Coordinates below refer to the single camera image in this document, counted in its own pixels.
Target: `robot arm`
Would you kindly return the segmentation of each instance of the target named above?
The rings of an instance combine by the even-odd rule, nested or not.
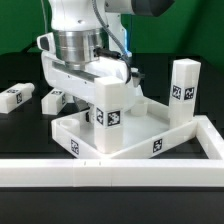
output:
[[[107,12],[133,14],[140,16],[160,16],[174,0],[106,0]]]
[[[38,46],[44,50],[42,62],[46,80],[50,86],[94,104],[94,99],[91,100],[93,92],[87,95],[87,92],[94,88],[94,82],[87,85],[84,75],[88,77],[92,75],[93,80],[95,77],[115,76],[126,84],[131,81],[129,88],[127,87],[128,92],[134,88],[131,68],[125,61],[126,58],[122,58],[122,61],[119,60],[121,58],[114,58],[113,52],[110,54],[110,50],[117,49],[111,49],[108,32],[105,32],[105,27],[108,25],[107,14],[114,13],[116,18],[119,13],[158,16],[172,5],[173,0],[49,0],[49,2],[52,8],[53,32],[38,38]],[[114,36],[119,30],[120,28],[114,27]],[[121,32],[121,36],[122,34],[125,39],[125,32]],[[104,55],[98,53],[98,50],[102,53],[106,49],[109,53]]]

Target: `black cable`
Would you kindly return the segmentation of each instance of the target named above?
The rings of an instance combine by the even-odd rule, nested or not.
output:
[[[26,54],[28,53],[28,51],[34,47],[37,47],[37,41],[33,41],[31,44],[29,44],[28,46],[26,46],[25,48],[23,48],[21,50],[21,53]]]

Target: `white rectangular block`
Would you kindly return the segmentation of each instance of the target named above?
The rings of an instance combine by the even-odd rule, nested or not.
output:
[[[170,101],[170,128],[193,119],[201,63],[190,60],[174,61]]]
[[[0,94],[0,113],[8,114],[32,97],[32,83],[16,84]]]
[[[95,79],[94,143],[101,153],[111,154],[123,146],[125,84],[109,76]]]
[[[53,89],[42,100],[42,114],[57,115],[67,104],[66,95],[63,91]]]
[[[113,77],[95,79],[95,105],[104,111],[124,107],[124,81]]]

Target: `green background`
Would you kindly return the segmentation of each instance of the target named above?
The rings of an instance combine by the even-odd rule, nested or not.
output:
[[[123,25],[130,30],[130,16]],[[18,52],[44,33],[40,0],[0,1],[0,54]],[[224,73],[224,0],[176,0],[159,18],[132,18],[131,51],[188,53]]]

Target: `white tall block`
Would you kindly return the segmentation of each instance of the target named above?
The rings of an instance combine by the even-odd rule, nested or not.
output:
[[[193,119],[201,63],[191,59],[174,61],[169,102],[170,128]]]
[[[116,77],[95,79],[94,142],[105,154],[123,146],[124,88],[124,82]]]

